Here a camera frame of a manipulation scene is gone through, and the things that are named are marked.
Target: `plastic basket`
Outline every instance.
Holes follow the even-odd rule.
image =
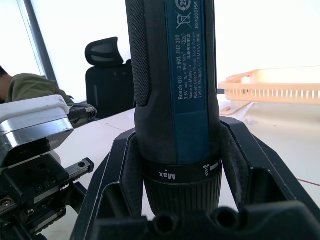
[[[320,105],[320,66],[253,70],[219,87],[231,101]]]

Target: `cordless screwdriver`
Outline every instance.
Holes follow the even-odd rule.
[[[213,0],[126,0],[134,115],[155,215],[218,206],[222,163]]]

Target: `black office chair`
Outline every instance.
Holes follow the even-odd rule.
[[[118,38],[90,43],[85,58],[91,67],[85,75],[87,103],[104,119],[134,107],[135,90],[131,60],[126,64],[118,50]]]

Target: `white table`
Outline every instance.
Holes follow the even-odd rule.
[[[320,183],[318,175],[320,147],[317,147],[320,140],[320,107],[262,103],[255,103],[250,107],[236,113],[233,117],[238,120],[243,119],[253,134],[276,150],[297,178]],[[109,153],[114,139],[134,127],[133,109],[76,129],[56,152],[60,155],[64,168],[83,158],[90,158],[97,169]],[[307,150],[307,152],[299,153],[300,150]],[[92,173],[87,174],[80,179],[80,182],[87,188],[91,177]],[[310,183],[301,182],[301,184],[320,206],[320,188]],[[219,205],[236,208],[224,174]],[[153,217],[145,191],[142,208],[143,215],[148,218]],[[69,239],[77,214],[70,207],[67,211],[63,219],[42,232],[49,240]]]

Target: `person's arm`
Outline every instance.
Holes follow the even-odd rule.
[[[19,74],[12,79],[6,102],[10,103],[56,94],[61,95],[67,104],[73,103],[54,81],[46,80],[33,74]]]

